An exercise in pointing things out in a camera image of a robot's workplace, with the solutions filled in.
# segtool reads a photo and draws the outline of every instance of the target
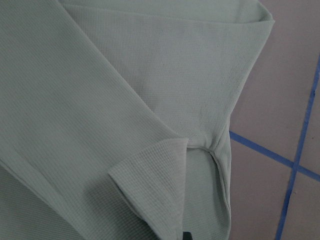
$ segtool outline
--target sleeve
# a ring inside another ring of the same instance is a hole
[[[144,228],[181,239],[188,139],[57,1],[1,1],[0,32],[0,165],[86,240],[138,239],[111,187]]]

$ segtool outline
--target blue tape line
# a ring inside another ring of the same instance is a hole
[[[317,173],[315,173],[313,171],[310,171],[309,169],[306,169],[303,166],[299,166],[298,167],[298,172],[300,172],[300,173],[302,173],[302,174],[304,174],[304,175],[306,175],[306,176],[308,176],[308,177],[320,182],[320,175],[319,174],[317,174]]]
[[[300,138],[299,138],[299,143],[298,143],[298,147],[297,147],[295,158],[294,158],[294,163],[293,163],[293,167],[292,167],[291,176],[289,179],[289,184],[288,184],[285,198],[284,198],[284,203],[283,203],[283,207],[282,207],[282,211],[281,211],[281,217],[280,217],[278,229],[277,229],[276,235],[275,235],[275,240],[281,239],[281,235],[284,230],[284,225],[286,222],[287,211],[288,211],[288,205],[289,205],[291,193],[292,193],[292,190],[293,190],[293,187],[295,184],[297,171],[299,169],[300,158],[301,158],[302,149],[303,149],[304,143],[305,143],[305,138],[306,138],[306,134],[307,134],[307,129],[308,129],[312,106],[313,106],[314,100],[315,100],[316,89],[317,89],[317,85],[318,85],[318,81],[319,81],[319,75],[320,75],[320,55],[318,57],[318,63],[317,63],[316,70],[315,70],[313,85],[311,88],[308,106],[307,106],[305,116],[304,116],[303,126],[302,126],[302,130],[301,130],[301,134],[300,134]]]
[[[279,154],[276,154],[273,151],[266,149],[265,147],[263,147],[261,145],[256,144],[253,141],[250,141],[250,140],[244,138],[243,136],[240,136],[232,131],[229,131],[229,134],[230,134],[230,138],[232,140],[237,141],[238,143],[241,143],[241,144],[247,146],[248,148],[251,148],[251,149],[257,151],[258,153],[261,153],[261,154],[263,154],[273,160],[276,160],[277,162],[279,162],[281,164],[284,164],[290,168],[292,168],[292,166],[294,165],[294,163],[292,161],[284,158],[283,156],[280,156]]]

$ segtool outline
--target gray floor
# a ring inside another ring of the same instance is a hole
[[[319,240],[320,1],[260,2],[275,24],[231,116],[230,240]]]

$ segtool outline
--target shirt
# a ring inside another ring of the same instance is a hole
[[[256,0],[0,2],[0,239],[227,240]]]

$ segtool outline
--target fabric fold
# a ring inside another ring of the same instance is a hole
[[[272,16],[256,0],[124,3],[0,2],[0,165],[66,239],[227,240],[229,117]]]

